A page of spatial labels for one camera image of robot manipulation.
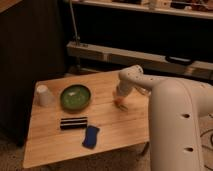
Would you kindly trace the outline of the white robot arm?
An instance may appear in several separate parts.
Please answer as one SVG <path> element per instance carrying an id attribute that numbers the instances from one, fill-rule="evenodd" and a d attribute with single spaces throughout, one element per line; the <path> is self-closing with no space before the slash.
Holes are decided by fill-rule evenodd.
<path id="1" fill-rule="evenodd" d="M 139 65 L 118 72 L 114 101 L 133 88 L 150 92 L 151 171 L 204 171 L 199 118 L 213 114 L 213 86 L 184 78 L 146 75 Z"/>

